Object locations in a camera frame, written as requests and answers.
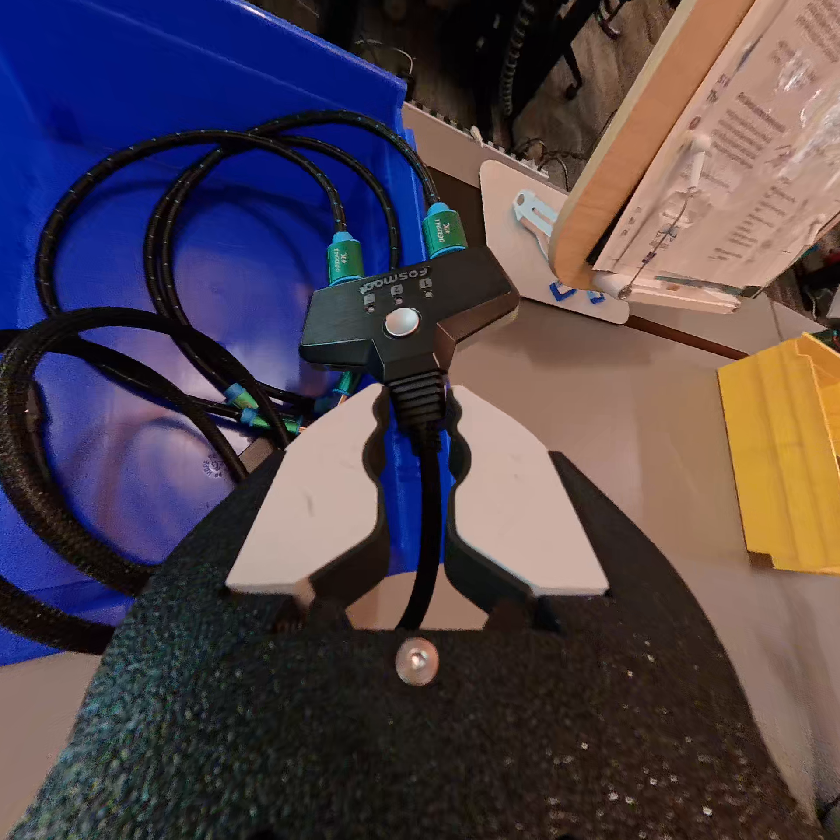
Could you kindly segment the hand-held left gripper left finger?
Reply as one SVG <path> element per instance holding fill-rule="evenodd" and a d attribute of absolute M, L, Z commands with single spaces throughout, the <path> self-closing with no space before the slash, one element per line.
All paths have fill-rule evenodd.
<path fill-rule="evenodd" d="M 367 386 L 286 448 L 227 575 L 231 592 L 346 608 L 386 577 L 388 394 L 383 385 Z"/>

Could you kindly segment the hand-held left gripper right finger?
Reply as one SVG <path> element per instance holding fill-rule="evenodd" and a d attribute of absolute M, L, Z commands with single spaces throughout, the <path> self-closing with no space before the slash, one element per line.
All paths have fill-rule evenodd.
<path fill-rule="evenodd" d="M 463 385 L 447 394 L 445 573 L 485 613 L 500 602 L 602 596 L 606 574 L 550 452 Z"/>

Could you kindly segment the black video switch hub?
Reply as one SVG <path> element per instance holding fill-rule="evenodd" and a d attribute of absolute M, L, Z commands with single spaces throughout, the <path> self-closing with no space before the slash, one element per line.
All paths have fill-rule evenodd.
<path fill-rule="evenodd" d="M 520 296 L 488 247 L 315 291 L 300 357 L 324 369 L 369 375 L 389 393 L 395 425 L 411 443 L 421 482 L 416 578 L 398 626 L 418 629 L 434 593 L 443 537 L 440 435 L 458 344 L 516 314 Z"/>

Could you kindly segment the blue plastic bin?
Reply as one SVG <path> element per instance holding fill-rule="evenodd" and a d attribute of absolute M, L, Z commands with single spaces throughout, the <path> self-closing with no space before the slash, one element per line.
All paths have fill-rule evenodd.
<path fill-rule="evenodd" d="M 426 258 L 407 83 L 256 2 L 2 2 L 2 666 L 99 655 L 370 376 L 310 298 Z"/>

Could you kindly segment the white plate with blue marks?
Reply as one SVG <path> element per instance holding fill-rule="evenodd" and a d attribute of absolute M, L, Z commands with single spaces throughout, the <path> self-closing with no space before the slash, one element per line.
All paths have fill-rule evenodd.
<path fill-rule="evenodd" d="M 615 325 L 629 306 L 599 290 L 564 285 L 549 261 L 550 237 L 568 194 L 539 176 L 498 161 L 479 168 L 486 243 L 522 298 Z"/>

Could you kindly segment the large yellow plastic bin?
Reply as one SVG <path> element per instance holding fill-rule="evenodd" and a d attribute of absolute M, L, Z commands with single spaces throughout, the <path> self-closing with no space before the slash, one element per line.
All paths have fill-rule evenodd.
<path fill-rule="evenodd" d="M 776 570 L 839 575 L 839 354 L 804 333 L 720 368 L 747 551 Z"/>

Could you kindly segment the laminated instruction sheet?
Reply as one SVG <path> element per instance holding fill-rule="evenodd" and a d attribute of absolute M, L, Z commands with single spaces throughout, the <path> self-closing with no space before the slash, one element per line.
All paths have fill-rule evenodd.
<path fill-rule="evenodd" d="M 755 2 L 594 263 L 632 302 L 735 309 L 838 219 L 838 1 Z"/>

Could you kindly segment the white desk edge rail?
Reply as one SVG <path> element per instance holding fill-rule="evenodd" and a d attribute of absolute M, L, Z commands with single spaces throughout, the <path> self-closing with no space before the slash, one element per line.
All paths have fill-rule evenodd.
<path fill-rule="evenodd" d="M 406 101 L 402 106 L 402 124 L 405 130 L 413 132 L 416 150 L 428 167 L 470 186 L 480 186 L 480 167 L 487 161 L 538 181 L 549 180 L 531 161 L 480 139 L 477 133 L 443 119 L 423 105 Z"/>

